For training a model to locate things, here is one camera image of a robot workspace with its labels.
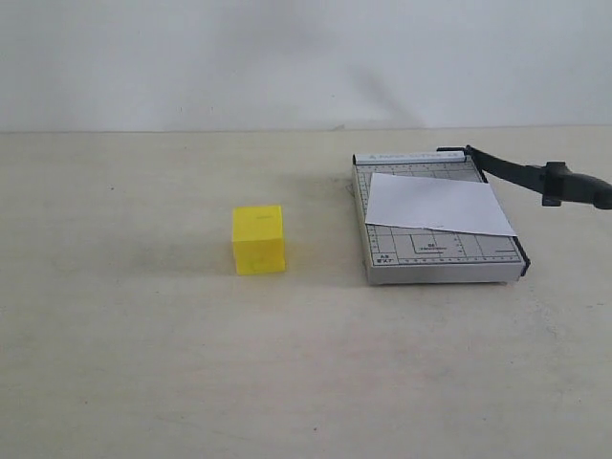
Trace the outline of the yellow cube block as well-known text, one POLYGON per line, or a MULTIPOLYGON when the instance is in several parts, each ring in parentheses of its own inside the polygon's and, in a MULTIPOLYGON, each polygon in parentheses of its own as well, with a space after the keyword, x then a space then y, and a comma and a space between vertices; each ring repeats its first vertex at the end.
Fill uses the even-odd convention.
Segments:
POLYGON ((234 208, 231 243, 238 274, 284 272, 286 259, 282 207, 234 208))

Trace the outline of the white paper sheet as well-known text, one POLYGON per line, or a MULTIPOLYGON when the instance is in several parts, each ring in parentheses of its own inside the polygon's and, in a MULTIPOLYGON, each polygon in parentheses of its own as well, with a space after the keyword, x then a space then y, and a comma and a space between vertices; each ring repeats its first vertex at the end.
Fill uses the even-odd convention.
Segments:
POLYGON ((515 236, 486 183, 374 173, 365 222, 407 229, 515 236))

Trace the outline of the grey paper cutter base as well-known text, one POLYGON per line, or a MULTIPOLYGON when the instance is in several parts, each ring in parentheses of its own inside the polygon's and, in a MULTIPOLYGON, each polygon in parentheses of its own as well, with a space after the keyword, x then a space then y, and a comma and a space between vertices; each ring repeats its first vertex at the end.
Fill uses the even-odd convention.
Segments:
POLYGON ((355 154, 352 191, 363 265, 371 285, 508 283, 528 271, 531 260, 514 236, 403 229, 365 223, 371 176, 388 173, 485 183, 461 147, 411 154, 355 154))

